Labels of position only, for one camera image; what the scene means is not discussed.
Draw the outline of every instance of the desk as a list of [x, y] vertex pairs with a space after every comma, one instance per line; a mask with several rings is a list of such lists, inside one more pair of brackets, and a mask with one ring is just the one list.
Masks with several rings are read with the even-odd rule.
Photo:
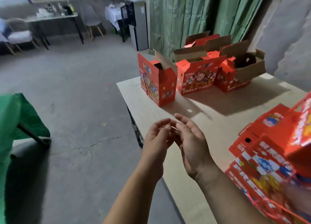
[[48, 46], [47, 46], [46, 44], [50, 45], [50, 43], [49, 43], [49, 41], [46, 39], [45, 34], [43, 33], [43, 31], [42, 31], [42, 29], [41, 29], [41, 27], [40, 27], [40, 25], [39, 25], [39, 22], [41, 22], [41, 21], [49, 21], [49, 20], [57, 20], [57, 19], [65, 19], [65, 18], [68, 18], [69, 20], [71, 20], [71, 21], [74, 22], [74, 24], [75, 24], [75, 26], [76, 26], [76, 29], [77, 29], [77, 31], [78, 31], [79, 37], [80, 37], [80, 39], [81, 39], [81, 42], [82, 42], [82, 44], [84, 44], [84, 42], [83, 42], [83, 36], [82, 36], [82, 34], [81, 34], [81, 32], [80, 32], [80, 29], [79, 29], [79, 27], [78, 27], [78, 25], [77, 25], [77, 23], [76, 23], [76, 20], [75, 20], [75, 17], [78, 17], [78, 16], [79, 16], [79, 14], [76, 13], [76, 12], [73, 13], [71, 16], [69, 16], [69, 15], [65, 15], [65, 16], [56, 15], [56, 16], [49, 16], [49, 17], [29, 16], [29, 17], [25, 18], [24, 21], [25, 21], [26, 23], [32, 23], [32, 24], [36, 23], [36, 25], [34, 25], [34, 28], [35, 28], [36, 31], [40, 34], [40, 39], [41, 39], [42, 44], [45, 46], [46, 49], [49, 49]]
[[122, 15], [121, 15], [121, 9], [120, 7], [110, 8], [105, 7], [105, 16], [107, 21], [109, 21], [113, 28], [115, 29], [116, 34], [118, 34], [118, 31], [121, 33], [122, 41], [124, 40], [124, 34], [123, 34], [123, 21], [122, 21]]
[[[228, 151], [229, 146], [248, 123], [279, 103], [292, 107], [306, 94], [269, 74], [263, 74], [253, 79], [249, 86], [229, 93], [223, 93], [214, 86], [187, 97], [176, 92], [175, 101], [160, 108], [142, 90], [140, 77], [117, 85], [143, 137], [154, 122], [181, 113], [203, 131], [211, 155], [222, 171], [235, 159]], [[163, 178], [187, 224], [216, 224], [203, 193], [186, 174], [180, 149], [175, 143], [167, 151]]]

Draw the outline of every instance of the chair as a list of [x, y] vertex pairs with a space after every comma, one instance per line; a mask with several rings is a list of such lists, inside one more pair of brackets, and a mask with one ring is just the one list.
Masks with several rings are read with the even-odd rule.
[[80, 7], [80, 10], [82, 21], [86, 26], [88, 26], [90, 38], [92, 39], [92, 41], [94, 41], [95, 39], [92, 32], [92, 26], [96, 26], [100, 34], [104, 36], [101, 29], [98, 26], [101, 23], [100, 19], [96, 15], [93, 7], [89, 4], [84, 4], [82, 7]]
[[[13, 28], [12, 28], [12, 23], [16, 23], [16, 22], [23, 24], [23, 28], [25, 27], [26, 30], [14, 31]], [[32, 37], [32, 33], [28, 30], [28, 27], [26, 26], [26, 23], [22, 19], [11, 18], [11, 19], [6, 20], [6, 23], [11, 28], [12, 32], [8, 35], [8, 37], [5, 37], [3, 34], [0, 33], [0, 41], [5, 42], [7, 48], [10, 50], [10, 52], [13, 55], [15, 55], [15, 53], [14, 53], [13, 49], [9, 46], [8, 43], [16, 45], [18, 47], [18, 49], [21, 52], [23, 52], [18, 44], [32, 42], [33, 45], [35, 46], [35, 48], [37, 50], [39, 50], [37, 45], [34, 42], [34, 39]]]

